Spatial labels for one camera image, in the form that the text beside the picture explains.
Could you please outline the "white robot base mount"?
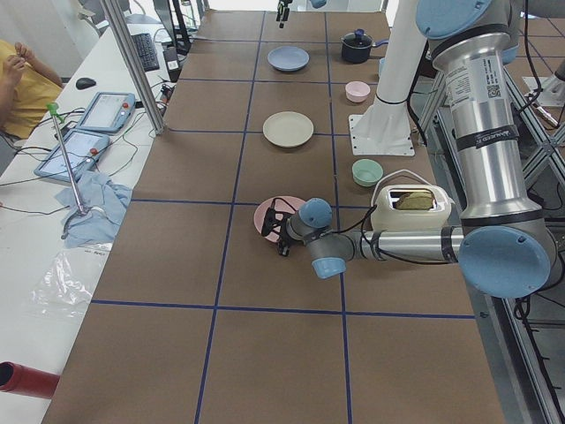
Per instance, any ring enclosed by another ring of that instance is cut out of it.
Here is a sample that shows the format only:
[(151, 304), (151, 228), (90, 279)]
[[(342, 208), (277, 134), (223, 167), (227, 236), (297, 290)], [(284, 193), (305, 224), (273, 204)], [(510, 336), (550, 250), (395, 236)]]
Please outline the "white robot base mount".
[(349, 115), (353, 155), (414, 156), (406, 103), (376, 100), (364, 114)]

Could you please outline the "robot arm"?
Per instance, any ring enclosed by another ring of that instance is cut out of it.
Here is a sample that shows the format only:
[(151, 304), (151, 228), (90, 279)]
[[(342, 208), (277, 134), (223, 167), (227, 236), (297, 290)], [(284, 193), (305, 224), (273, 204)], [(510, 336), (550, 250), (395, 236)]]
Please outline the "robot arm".
[(305, 246), (320, 278), (343, 273), (354, 259), (455, 263), (468, 284), (506, 299), (563, 279), (556, 241), (527, 195), (504, 74), (523, 9), (519, 1), (420, 1), (414, 9), (433, 66), (447, 80), (466, 197), (460, 225), (424, 228), (397, 210), (402, 222), (394, 229), (375, 202), (358, 223), (337, 231), (329, 204), (312, 198), (291, 212), (270, 205), (261, 214), (260, 232), (275, 236), (279, 254)]
[(409, 104), (412, 83), (418, 79), (421, 55), (426, 54), (426, 38), (416, 26), (418, 1), (400, 1), (388, 39), (376, 99), (388, 105)]

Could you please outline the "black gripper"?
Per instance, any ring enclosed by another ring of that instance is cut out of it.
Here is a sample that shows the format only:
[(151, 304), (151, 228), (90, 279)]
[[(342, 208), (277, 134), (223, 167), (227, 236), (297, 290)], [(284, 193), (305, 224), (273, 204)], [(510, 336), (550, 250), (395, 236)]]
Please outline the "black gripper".
[(280, 28), (284, 28), (290, 15), (290, 0), (279, 0), (277, 3), (276, 22)]
[(277, 252), (285, 257), (290, 254), (290, 247), (292, 246), (292, 238), (286, 229), (286, 224), (290, 218), (291, 213), (268, 207), (260, 230), (260, 234), (264, 238), (270, 234), (277, 236)]

